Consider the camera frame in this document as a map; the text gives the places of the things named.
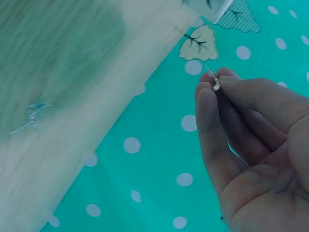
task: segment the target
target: teal tablecloth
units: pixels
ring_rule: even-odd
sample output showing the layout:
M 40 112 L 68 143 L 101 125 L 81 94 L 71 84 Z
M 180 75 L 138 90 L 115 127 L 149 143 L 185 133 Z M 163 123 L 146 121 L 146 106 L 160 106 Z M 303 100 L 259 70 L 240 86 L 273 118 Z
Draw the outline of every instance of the teal tablecloth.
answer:
M 309 93 L 309 3 L 235 0 L 194 23 L 96 149 L 42 232 L 222 232 L 200 155 L 194 90 L 204 63 Z

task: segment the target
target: jewelry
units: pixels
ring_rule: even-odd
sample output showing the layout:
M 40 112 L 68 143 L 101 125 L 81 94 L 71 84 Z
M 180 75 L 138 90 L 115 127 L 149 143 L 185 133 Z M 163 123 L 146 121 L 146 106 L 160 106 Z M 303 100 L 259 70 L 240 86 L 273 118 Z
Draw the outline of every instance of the jewelry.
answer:
M 31 104 L 29 106 L 29 110 L 28 110 L 28 122 L 25 123 L 24 125 L 18 127 L 17 129 L 11 131 L 9 134 L 13 134 L 14 132 L 30 125 L 30 124 L 34 124 L 34 120 L 36 118 L 36 115 L 38 115 L 38 113 L 40 113 L 42 111 L 43 108 L 45 107 L 50 107 L 52 105 L 47 105 L 47 104 L 42 104 L 42 103 L 37 103 L 37 104 Z
M 215 85 L 212 87 L 212 90 L 213 91 L 218 91 L 221 86 L 219 84 L 219 79 L 217 78 L 217 75 L 212 71 L 210 70 L 207 65 L 205 65 L 206 69 L 207 69 L 207 73 L 209 74 L 209 76 L 213 77 L 214 78 L 214 81 L 215 81 Z

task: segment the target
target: small earring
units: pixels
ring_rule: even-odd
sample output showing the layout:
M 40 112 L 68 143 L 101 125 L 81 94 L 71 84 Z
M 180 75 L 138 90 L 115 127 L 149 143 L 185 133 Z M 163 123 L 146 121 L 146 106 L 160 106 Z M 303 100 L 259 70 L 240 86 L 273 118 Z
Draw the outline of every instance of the small earring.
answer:
M 213 91 L 218 91 L 221 86 L 219 84 L 219 79 L 217 78 L 217 75 L 212 71 L 210 70 L 207 65 L 205 65 L 206 69 L 207 69 L 207 73 L 209 74 L 209 76 L 213 77 L 214 78 L 214 81 L 215 81 L 215 85 L 212 87 L 212 90 Z

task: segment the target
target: fingernail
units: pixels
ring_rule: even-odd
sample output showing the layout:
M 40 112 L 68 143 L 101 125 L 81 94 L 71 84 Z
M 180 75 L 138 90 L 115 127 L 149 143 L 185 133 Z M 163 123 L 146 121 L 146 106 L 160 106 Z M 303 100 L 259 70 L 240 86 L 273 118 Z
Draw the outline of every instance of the fingernail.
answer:
M 219 81 L 237 81 L 239 78 L 234 77 L 234 76 L 220 76 Z

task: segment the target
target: white polka dot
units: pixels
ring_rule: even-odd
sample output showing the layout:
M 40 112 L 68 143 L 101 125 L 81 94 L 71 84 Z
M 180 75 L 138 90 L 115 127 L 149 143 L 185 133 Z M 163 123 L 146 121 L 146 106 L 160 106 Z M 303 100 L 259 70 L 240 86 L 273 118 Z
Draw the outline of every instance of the white polka dot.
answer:
M 295 11 L 290 10 L 290 14 L 291 14 L 291 16 L 293 16 L 294 18 L 297 18 L 297 14 L 295 13 Z
M 140 141 L 134 137 L 127 138 L 124 141 L 124 150 L 130 154 L 138 153 L 140 150 Z
M 131 197 L 133 200 L 135 200 L 138 203 L 141 203 L 141 196 L 140 193 L 136 190 L 131 190 Z
M 176 178 L 176 183 L 180 186 L 186 187 L 193 182 L 193 176 L 190 173 L 181 173 Z
M 195 115 L 186 115 L 182 118 L 181 121 L 182 128 L 186 132 L 194 132 L 197 130 L 197 123 L 195 119 Z
M 184 228 L 187 225 L 187 223 L 188 220 L 185 217 L 176 217 L 173 220 L 173 226 L 178 230 Z
M 190 75 L 199 75 L 202 72 L 202 64 L 198 60 L 190 60 L 185 64 L 185 71 Z
M 139 85 L 136 87 L 136 90 L 135 90 L 135 96 L 138 96 L 140 94 L 143 94 L 146 90 L 146 86 L 145 84 L 142 84 L 142 85 Z
M 60 221 L 59 221 L 59 219 L 56 216 L 51 216 L 51 218 L 49 219 L 48 223 L 52 227 L 58 228 L 60 226 Z
M 236 55 L 238 56 L 239 59 L 249 59 L 251 57 L 251 51 L 249 48 L 245 47 L 245 46 L 239 46 L 236 49 Z
M 304 42 L 305 45 L 309 45 L 309 39 L 305 35 L 301 36 L 301 40 Z
M 87 212 L 90 216 L 92 216 L 92 217 L 94 217 L 94 218 L 99 217 L 99 216 L 101 215 L 101 210 L 100 210 L 100 208 L 99 208 L 97 205 L 95 205 L 95 204 L 89 204 L 89 205 L 87 205 L 87 207 L 86 207 L 86 212 Z
M 97 163 L 98 163 L 98 156 L 94 152 L 85 165 L 87 167 L 94 167 L 96 166 Z
M 273 6 L 269 6 L 268 9 L 270 12 L 272 12 L 275 15 L 279 14 L 279 11 Z
M 280 50 L 285 50 L 286 49 L 286 43 L 283 39 L 281 38 L 276 38 L 276 45 Z
M 198 28 L 200 26 L 204 25 L 203 19 L 201 17 L 199 17 L 194 23 L 193 23 L 193 27 L 194 28 Z
M 286 85 L 286 83 L 284 83 L 284 82 L 282 82 L 282 81 L 278 82 L 278 85 L 280 85 L 280 86 L 282 86 L 282 87 L 285 87 L 285 88 L 288 87 L 288 86 Z

